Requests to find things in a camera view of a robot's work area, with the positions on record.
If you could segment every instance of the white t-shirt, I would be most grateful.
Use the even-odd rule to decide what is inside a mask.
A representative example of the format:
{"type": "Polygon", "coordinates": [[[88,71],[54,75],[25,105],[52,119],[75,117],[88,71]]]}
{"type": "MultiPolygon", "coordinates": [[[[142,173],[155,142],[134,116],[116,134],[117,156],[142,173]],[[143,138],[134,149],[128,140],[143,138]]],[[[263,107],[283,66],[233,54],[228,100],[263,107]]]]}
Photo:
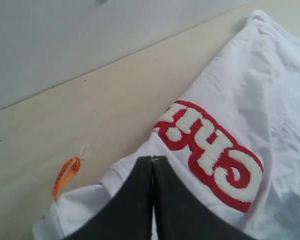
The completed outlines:
{"type": "Polygon", "coordinates": [[[300,40],[254,11],[148,141],[100,184],[63,194],[34,226],[35,239],[76,231],[149,155],[167,156],[189,191],[234,227],[257,239],[300,239],[300,40]]]}

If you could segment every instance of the red border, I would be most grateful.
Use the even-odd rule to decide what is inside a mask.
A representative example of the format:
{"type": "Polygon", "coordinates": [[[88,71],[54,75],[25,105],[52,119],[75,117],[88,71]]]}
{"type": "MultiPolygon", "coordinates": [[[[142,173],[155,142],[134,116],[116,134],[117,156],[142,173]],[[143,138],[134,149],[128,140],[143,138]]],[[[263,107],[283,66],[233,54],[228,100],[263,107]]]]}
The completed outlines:
{"type": "MultiPolygon", "coordinates": [[[[189,108],[193,108],[199,113],[202,114],[202,116],[205,119],[208,119],[211,121],[211,123],[214,125],[215,130],[220,130],[223,132],[223,134],[226,135],[226,137],[232,142],[233,147],[227,148],[220,156],[218,162],[213,166],[213,170],[215,170],[217,167],[222,167],[227,170],[228,175],[226,177],[227,181],[235,188],[241,189],[245,188],[249,182],[250,182],[250,172],[246,169],[246,167],[234,160],[233,158],[229,157],[228,153],[230,150],[238,150],[241,151],[250,157],[253,158],[253,160],[259,165],[262,171],[263,165],[261,161],[258,159],[258,157],[248,150],[246,147],[240,145],[237,140],[227,131],[225,130],[221,125],[217,123],[217,121],[209,115],[204,109],[202,109],[200,106],[184,100],[177,100],[175,102],[176,104],[181,104],[184,106],[187,106],[189,108]],[[240,179],[235,180],[235,176],[231,168],[236,168],[240,172],[240,179]]],[[[186,109],[179,110],[174,116],[173,116],[173,122],[164,122],[164,121],[158,121],[154,128],[159,128],[158,135],[162,139],[162,141],[166,144],[166,146],[172,150],[177,151],[183,149],[185,146],[189,146],[190,150],[192,151],[192,154],[189,156],[188,159],[188,166],[192,173],[204,184],[208,185],[212,192],[225,204],[228,206],[237,209],[241,212],[247,212],[251,202],[242,202],[240,200],[234,199],[228,194],[226,194],[224,191],[222,191],[216,184],[214,180],[214,175],[209,176],[205,173],[205,171],[199,166],[198,159],[199,157],[204,153],[204,150],[202,150],[195,142],[195,135],[197,131],[202,127],[201,121],[198,119],[190,128],[190,133],[184,133],[181,132],[182,138],[178,142],[173,142],[168,139],[166,133],[167,130],[171,127],[176,127],[176,122],[185,114],[186,109]]],[[[208,139],[209,143],[212,143],[215,139],[215,134],[212,134],[212,136],[208,139]]]]}

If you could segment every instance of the gray wall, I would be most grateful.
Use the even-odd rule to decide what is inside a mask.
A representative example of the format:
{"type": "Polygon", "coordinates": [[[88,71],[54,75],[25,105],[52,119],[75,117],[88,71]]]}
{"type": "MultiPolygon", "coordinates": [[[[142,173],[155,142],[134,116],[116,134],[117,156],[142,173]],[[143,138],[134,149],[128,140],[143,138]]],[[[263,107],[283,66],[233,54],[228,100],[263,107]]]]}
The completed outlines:
{"type": "Polygon", "coordinates": [[[0,0],[0,109],[246,2],[0,0]]]}

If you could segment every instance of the red and white patch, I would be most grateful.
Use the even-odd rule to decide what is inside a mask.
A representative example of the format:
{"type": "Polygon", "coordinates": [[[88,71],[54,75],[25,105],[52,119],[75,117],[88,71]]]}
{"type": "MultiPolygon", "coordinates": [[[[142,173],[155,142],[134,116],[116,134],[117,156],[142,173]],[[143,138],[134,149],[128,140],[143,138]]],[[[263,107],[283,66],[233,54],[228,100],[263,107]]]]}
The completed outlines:
{"type": "Polygon", "coordinates": [[[178,100],[154,128],[170,150],[189,146],[190,170],[222,202],[248,211],[262,180],[262,162],[212,116],[192,102],[178,100]]]}

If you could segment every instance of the orange tag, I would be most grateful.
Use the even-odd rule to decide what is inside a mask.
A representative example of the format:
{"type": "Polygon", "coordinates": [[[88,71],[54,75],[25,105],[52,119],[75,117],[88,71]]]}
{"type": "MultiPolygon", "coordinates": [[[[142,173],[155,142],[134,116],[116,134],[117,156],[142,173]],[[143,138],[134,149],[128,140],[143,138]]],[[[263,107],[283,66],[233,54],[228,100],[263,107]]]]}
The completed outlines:
{"type": "Polygon", "coordinates": [[[64,187],[78,172],[81,166],[81,157],[75,156],[70,160],[66,161],[62,166],[58,177],[56,178],[53,185],[53,196],[54,200],[58,199],[59,190],[64,187]]]}

